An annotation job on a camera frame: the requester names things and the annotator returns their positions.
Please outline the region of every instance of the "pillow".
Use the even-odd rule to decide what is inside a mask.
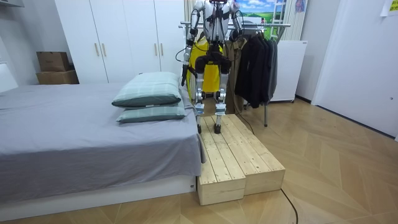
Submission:
[[[176,105],[181,101],[178,79],[171,72],[139,74],[120,90],[112,105],[131,109]]]
[[[156,106],[136,110],[124,110],[117,121],[120,123],[164,121],[168,119],[182,119],[185,116],[184,103],[180,101],[174,106]]]

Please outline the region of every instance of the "mattress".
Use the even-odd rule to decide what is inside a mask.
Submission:
[[[123,84],[22,86],[0,93],[0,203],[200,175],[194,109],[119,124]]]

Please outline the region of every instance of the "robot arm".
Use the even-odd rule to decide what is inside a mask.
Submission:
[[[242,26],[241,26],[241,22],[239,21],[238,17],[238,12],[240,12],[239,10],[239,5],[232,0],[229,0],[230,3],[230,7],[229,7],[229,12],[231,13],[231,17],[232,17],[232,22],[235,26],[235,30],[232,31],[232,34],[229,37],[229,40],[234,42],[238,39],[238,37],[240,35],[243,34],[243,30],[242,30]]]
[[[198,34],[198,23],[200,18],[200,12],[205,7],[205,0],[197,0],[193,11],[191,13],[191,29],[187,33],[187,46],[184,53],[184,63],[182,65],[182,82],[181,85],[184,86],[185,80],[187,79],[187,72],[189,67],[189,59],[191,57],[192,46],[195,41],[195,37]]]

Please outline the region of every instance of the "wooden step platform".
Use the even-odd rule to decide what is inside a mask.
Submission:
[[[279,190],[285,168],[235,115],[223,116],[221,134],[216,116],[201,119],[206,163],[198,178],[201,205],[227,202],[244,195]]]

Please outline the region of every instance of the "cardboard box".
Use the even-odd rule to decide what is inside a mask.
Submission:
[[[42,72],[66,72],[69,70],[66,52],[36,52]]]
[[[36,74],[40,85],[79,84],[76,70],[67,72],[39,72]]]

